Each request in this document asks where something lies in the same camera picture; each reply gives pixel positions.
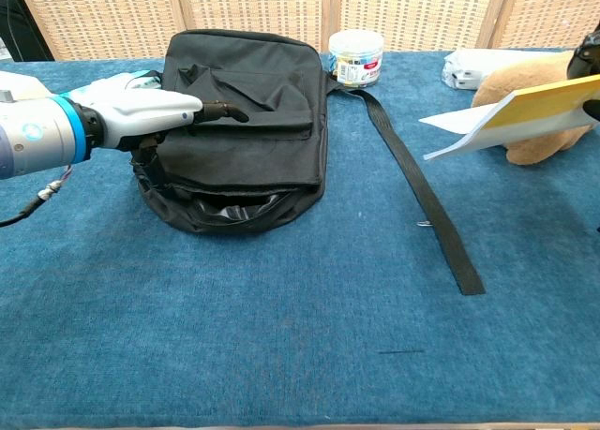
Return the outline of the blue table mat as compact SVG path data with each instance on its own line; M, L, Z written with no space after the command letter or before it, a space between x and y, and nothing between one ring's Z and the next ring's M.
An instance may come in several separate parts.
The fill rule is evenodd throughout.
M0 229L0 428L600 422L600 132L422 163L465 296L364 102L327 109L325 193L276 230L173 229L108 150Z

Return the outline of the clear tub of clips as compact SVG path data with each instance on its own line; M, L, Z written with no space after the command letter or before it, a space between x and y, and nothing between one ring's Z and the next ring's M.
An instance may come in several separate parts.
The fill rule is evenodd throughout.
M328 72L346 86L367 87L380 78L383 35L375 31L348 29L328 40Z

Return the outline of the wicker folding screen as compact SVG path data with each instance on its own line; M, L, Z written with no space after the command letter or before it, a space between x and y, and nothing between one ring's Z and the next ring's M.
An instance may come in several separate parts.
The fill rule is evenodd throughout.
M325 51L337 31L379 32L388 51L571 48L600 0L24 0L57 60L155 58L183 30L266 32Z

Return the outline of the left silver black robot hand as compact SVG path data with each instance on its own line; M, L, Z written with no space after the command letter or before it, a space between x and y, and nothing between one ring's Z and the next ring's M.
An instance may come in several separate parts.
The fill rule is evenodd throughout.
M105 96L82 96L76 103L94 111L102 129L97 147L130 151L144 138L182 126L249 117L229 102L203 102L195 96L161 89L127 89Z

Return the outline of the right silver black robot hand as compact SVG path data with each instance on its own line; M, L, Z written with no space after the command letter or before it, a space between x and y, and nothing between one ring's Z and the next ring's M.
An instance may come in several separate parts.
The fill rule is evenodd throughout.
M568 80L600 75L600 22L575 48L566 69ZM600 99L583 104L583 110L600 123Z

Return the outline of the black backpack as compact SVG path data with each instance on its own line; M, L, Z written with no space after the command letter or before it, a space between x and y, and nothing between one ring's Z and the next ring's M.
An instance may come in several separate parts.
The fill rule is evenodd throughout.
M325 189L327 98L341 89L309 44L222 29L174 35L160 76L168 92L247 115L154 132L132 151L142 198L192 233L272 230Z

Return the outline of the beige lunch box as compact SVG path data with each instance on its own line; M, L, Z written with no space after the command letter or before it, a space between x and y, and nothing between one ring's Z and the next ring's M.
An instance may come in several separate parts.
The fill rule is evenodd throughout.
M38 99L53 93L36 77L0 70L0 91L9 91L14 100Z

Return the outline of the teal wet wipes pack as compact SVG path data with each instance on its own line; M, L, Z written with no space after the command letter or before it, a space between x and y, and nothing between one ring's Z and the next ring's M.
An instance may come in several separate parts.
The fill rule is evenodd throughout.
M139 70L118 75L124 89L161 89L162 73L156 70Z

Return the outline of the brown plush toy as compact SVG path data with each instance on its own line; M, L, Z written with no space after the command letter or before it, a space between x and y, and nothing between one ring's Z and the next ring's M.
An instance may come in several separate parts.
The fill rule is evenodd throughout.
M497 103L517 89L564 81L568 78L572 58L571 52L551 52L497 69L482 81L474 94L471 106ZM578 126L530 140L512 142L505 145L506 159L519 166L540 163L573 147L592 128Z

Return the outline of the pocket tissue multipack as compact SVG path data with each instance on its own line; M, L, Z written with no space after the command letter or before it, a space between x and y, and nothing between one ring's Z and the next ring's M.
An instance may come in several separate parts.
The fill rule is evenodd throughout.
M451 88L475 91L497 69L550 54L548 51L460 49L444 57L441 78Z

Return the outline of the white orange book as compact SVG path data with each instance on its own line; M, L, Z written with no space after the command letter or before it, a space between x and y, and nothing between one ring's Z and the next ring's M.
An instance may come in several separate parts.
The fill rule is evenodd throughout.
M466 154L589 126L594 119L583 110L583 104L593 99L600 100L600 74L519 89L498 103L422 118L424 124L462 136L423 158Z

